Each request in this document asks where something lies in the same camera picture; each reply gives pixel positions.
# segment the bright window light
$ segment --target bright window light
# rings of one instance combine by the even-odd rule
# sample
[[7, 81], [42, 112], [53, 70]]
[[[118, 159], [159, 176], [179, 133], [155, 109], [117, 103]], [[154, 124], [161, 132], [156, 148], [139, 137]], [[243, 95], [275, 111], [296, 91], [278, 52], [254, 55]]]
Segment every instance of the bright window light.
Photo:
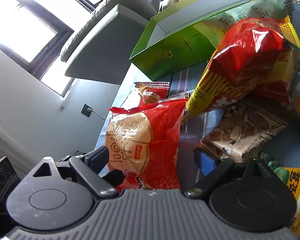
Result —
[[0, 0], [0, 43], [28, 62], [56, 33], [16, 0]]
[[76, 0], [35, 0], [74, 31], [80, 30], [91, 17]]
[[60, 56], [57, 57], [43, 75], [41, 82], [61, 95], [71, 80], [71, 77], [65, 76], [66, 68], [67, 64], [60, 60]]

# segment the red snack bag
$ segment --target red snack bag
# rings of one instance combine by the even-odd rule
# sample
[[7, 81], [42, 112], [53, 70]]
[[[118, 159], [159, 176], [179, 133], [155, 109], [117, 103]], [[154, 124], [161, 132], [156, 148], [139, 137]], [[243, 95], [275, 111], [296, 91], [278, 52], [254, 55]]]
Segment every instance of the red snack bag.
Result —
[[246, 18], [222, 38], [186, 108], [185, 120], [243, 98], [271, 72], [284, 39], [300, 47], [289, 18]]
[[157, 103], [167, 97], [169, 82], [135, 82], [134, 89], [130, 92], [121, 108], [131, 109]]
[[182, 114], [187, 99], [177, 99], [125, 110], [116, 115], [106, 132], [109, 170], [125, 176], [123, 188], [179, 188], [176, 171]]

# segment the table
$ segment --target table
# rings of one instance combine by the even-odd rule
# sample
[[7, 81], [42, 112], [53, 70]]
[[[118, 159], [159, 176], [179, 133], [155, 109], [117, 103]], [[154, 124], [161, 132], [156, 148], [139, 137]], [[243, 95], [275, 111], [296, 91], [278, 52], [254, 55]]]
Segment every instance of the table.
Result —
[[[293, 25], [300, 38], [300, 4], [295, 6], [293, 14]], [[171, 82], [168, 97], [179, 93], [191, 91], [200, 79], [207, 62], [202, 62], [169, 75], [159, 81]], [[150, 81], [138, 68], [131, 64], [112, 106], [120, 106], [130, 93], [133, 82]], [[185, 127], [180, 130], [178, 146], [177, 172], [181, 190], [185, 190], [202, 178], [203, 174], [194, 164], [193, 148], [200, 139], [208, 134], [220, 121], [222, 109], [214, 110], [201, 116], [189, 119]], [[106, 128], [109, 122], [110, 113], [105, 121], [98, 138], [96, 148], [104, 145]], [[264, 152], [274, 157], [282, 166], [300, 167], [300, 127], [294, 121], [291, 122], [273, 140], [265, 144]], [[107, 172], [105, 167], [100, 175]]]

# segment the yellow sealed edge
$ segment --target yellow sealed edge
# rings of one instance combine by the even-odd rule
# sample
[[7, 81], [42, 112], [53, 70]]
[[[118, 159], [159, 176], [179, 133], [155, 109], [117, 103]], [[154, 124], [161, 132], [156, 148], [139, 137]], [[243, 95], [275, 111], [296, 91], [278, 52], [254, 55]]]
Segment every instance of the yellow sealed edge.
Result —
[[280, 29], [286, 40], [296, 45], [300, 49], [300, 39], [291, 22], [280, 24]]
[[289, 15], [287, 15], [285, 18], [284, 18], [284, 23], [290, 23], [290, 17]]

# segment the grey ribbed plastic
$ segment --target grey ribbed plastic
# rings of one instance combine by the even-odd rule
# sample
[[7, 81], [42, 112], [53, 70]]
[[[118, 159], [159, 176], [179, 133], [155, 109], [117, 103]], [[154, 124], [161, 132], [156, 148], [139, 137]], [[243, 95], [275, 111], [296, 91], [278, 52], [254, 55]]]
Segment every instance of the grey ribbed plastic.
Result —
[[297, 240], [288, 229], [243, 232], [221, 222], [204, 201], [177, 190], [125, 190], [102, 200], [94, 213], [75, 228], [54, 234], [16, 229], [11, 240]]

